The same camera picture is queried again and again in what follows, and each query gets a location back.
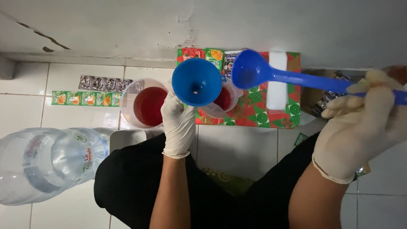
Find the white foam block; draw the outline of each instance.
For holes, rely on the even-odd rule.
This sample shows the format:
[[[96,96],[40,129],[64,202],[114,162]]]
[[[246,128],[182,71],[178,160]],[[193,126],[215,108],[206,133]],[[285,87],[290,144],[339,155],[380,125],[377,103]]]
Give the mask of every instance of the white foam block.
[[[279,70],[287,70],[287,54],[279,51],[269,51],[269,64]],[[266,108],[284,110],[287,104],[287,84],[270,81],[267,87]]]

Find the blue ladle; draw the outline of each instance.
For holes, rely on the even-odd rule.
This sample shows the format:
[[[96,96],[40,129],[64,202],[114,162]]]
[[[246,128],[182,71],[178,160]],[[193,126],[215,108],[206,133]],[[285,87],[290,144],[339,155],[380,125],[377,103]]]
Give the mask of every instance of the blue ladle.
[[[269,63],[254,50],[247,49],[241,52],[233,63],[233,84],[240,89],[246,90],[259,86],[267,81],[297,84],[343,94],[348,94],[346,89],[354,84],[353,82],[345,80],[278,70],[272,68]],[[407,92],[393,90],[393,93],[396,96],[394,101],[395,105],[407,105]],[[353,95],[365,97],[366,93],[355,93]]]

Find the blue funnel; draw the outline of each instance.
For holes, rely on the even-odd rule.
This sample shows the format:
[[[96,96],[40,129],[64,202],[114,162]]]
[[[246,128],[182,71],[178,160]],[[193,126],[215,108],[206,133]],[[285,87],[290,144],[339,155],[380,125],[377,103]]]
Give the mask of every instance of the blue funnel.
[[[182,102],[202,107],[212,103],[219,96],[222,79],[218,69],[211,62],[192,58],[175,68],[172,86],[174,93]]]
[[[244,50],[237,56],[232,67],[232,82],[237,88],[249,89],[267,81],[297,84],[342,94],[347,94],[346,89],[354,84],[345,80],[275,69],[258,52],[250,49]],[[407,92],[393,90],[393,93],[396,96],[395,105],[407,105]],[[354,95],[365,97],[366,93]]]

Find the gloved hand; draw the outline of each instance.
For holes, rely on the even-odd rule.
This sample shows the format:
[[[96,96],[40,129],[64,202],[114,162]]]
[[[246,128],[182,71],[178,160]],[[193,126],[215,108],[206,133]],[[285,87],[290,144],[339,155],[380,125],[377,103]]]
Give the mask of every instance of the gloved hand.
[[[163,154],[174,159],[188,156],[188,148],[195,136],[195,113],[197,108],[187,106],[169,91],[161,107],[162,122],[166,136]]]
[[[312,161],[323,177],[340,184],[350,183],[364,163],[407,140],[407,106],[394,106],[392,92],[403,86],[380,70],[365,78],[348,89],[367,91],[365,98],[338,97],[322,113],[333,118],[317,139]]]

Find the forearm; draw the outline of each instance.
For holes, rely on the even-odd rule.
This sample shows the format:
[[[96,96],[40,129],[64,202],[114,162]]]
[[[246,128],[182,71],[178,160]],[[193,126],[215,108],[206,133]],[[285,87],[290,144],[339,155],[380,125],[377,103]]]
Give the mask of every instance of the forearm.
[[[190,205],[185,158],[164,156],[160,187],[155,199],[150,228],[190,228]]]
[[[291,194],[290,228],[341,228],[341,203],[348,186],[322,177],[310,163]]]

